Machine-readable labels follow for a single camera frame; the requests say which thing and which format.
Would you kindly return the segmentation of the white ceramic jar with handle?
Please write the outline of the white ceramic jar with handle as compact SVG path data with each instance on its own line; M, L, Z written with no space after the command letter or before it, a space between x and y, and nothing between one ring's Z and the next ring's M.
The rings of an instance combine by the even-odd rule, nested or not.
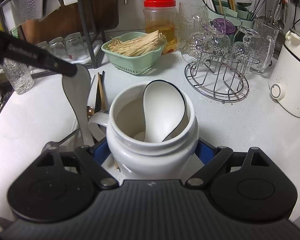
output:
M95 139L106 129L115 162L134 179L180 179L199 139L190 97L165 80L124 89L109 112L95 113L88 127Z

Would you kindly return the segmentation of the embossed stainless steel spoon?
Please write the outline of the embossed stainless steel spoon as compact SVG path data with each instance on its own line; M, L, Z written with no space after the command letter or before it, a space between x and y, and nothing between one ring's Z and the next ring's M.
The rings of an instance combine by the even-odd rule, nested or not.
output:
M45 152L46 150L52 148L52 147L59 147L61 146L61 144L63 144L64 142L66 142L68 139L72 138L74 135L76 135L78 132L80 131L80 129L76 129L73 132L71 132L70 134L68 134L66 137L64 137L63 139L59 140L59 141L48 141L42 148L42 153Z

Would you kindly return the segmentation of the white ceramic soup spoon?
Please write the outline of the white ceramic soup spoon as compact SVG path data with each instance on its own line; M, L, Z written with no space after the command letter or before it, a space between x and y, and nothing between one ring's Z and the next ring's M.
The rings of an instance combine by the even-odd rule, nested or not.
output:
M186 101L181 91L164 80L150 82L143 92L145 142L166 140L180 125L186 113Z
M72 65L76 71L74 76L62 77L62 86L81 130L84 145L93 146L94 140L88 128L87 102L90 93L90 73L81 64Z

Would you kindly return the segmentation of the copper coloured small spoon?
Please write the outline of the copper coloured small spoon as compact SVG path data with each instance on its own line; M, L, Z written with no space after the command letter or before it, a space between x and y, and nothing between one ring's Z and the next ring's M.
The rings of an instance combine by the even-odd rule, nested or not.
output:
M91 118L95 114L95 110L92 106L87 106L87 116L88 119Z

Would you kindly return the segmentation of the tall textured glass mug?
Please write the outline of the tall textured glass mug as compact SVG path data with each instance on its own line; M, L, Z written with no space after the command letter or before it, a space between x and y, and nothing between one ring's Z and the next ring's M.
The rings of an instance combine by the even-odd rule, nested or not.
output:
M2 68L18 95L28 92L34 85L34 80L27 65L5 58Z

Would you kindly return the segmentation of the small upturned drinking glass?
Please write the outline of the small upturned drinking glass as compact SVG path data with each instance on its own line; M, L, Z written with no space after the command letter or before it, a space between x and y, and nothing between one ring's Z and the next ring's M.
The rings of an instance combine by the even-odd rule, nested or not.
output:
M36 44L36 46L37 46L38 48L40 48L40 49L43 49L43 50L45 50L45 51L48 51L49 53L51 52L50 46L49 46L49 44L47 43L47 41L42 41L42 42Z

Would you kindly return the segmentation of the wooden chopstick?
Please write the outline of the wooden chopstick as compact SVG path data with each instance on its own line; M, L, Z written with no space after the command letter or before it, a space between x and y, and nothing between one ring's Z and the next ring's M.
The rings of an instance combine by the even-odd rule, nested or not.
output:
M105 111L106 110L106 98L104 96L103 91L103 85L102 85L102 77L101 74L98 73L98 91L99 91L99 97L98 97L98 110L99 111Z

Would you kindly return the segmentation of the green plastic basket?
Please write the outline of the green plastic basket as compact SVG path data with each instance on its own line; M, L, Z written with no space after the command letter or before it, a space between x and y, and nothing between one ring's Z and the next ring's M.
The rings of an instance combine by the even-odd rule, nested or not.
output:
M158 30L150 34L136 31L111 38L101 49L117 69L140 75L161 57L166 43L166 37Z

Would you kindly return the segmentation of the white electric cooker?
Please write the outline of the white electric cooker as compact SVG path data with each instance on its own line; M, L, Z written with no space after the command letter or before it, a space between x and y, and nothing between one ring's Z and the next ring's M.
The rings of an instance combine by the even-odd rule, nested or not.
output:
M300 118L300 31L290 29L269 79L271 97Z

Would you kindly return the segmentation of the bundle of dried noodles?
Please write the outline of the bundle of dried noodles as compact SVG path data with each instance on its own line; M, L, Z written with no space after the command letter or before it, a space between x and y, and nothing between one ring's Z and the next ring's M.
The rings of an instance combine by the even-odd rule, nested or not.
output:
M145 55L165 44L165 36L160 31L156 30L152 33L128 41L112 38L108 45L108 50L123 56L135 57Z

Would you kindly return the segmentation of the textured glass pitcher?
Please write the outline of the textured glass pitcher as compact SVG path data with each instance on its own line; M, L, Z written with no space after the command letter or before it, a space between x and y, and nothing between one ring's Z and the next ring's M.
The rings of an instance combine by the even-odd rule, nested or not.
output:
M205 35L201 20L207 18L207 7L204 3L179 2L177 48L186 63L196 61L196 44Z

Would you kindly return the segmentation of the purple lid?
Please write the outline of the purple lid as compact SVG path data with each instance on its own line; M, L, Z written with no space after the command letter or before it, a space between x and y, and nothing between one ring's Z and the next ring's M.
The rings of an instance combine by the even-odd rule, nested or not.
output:
M232 35L236 32L236 27L224 18L215 18L212 20L213 26L225 35Z

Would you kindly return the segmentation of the textured glass mug right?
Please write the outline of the textured glass mug right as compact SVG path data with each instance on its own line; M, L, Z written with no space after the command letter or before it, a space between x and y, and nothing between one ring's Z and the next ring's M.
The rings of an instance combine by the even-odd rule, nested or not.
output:
M251 66L250 71L261 75L271 63L279 30L260 19L254 20L253 29L260 37L253 38L253 57L257 63Z

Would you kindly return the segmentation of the red lidded plastic jar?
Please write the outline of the red lidded plastic jar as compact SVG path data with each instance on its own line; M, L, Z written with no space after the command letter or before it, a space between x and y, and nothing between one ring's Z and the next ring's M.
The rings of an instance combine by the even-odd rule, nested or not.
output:
M146 33L156 30L166 38L166 46L163 54L176 50L177 38L175 34L176 23L176 1L175 0L144 0L143 14L145 17Z

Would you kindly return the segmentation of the hanging utensil set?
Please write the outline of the hanging utensil set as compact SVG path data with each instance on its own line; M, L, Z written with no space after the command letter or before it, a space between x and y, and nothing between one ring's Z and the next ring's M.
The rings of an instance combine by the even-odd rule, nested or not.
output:
M256 19L259 11L264 8L264 15L260 16L260 19L283 31L285 21L287 20L289 4L290 0L255 0L249 20Z

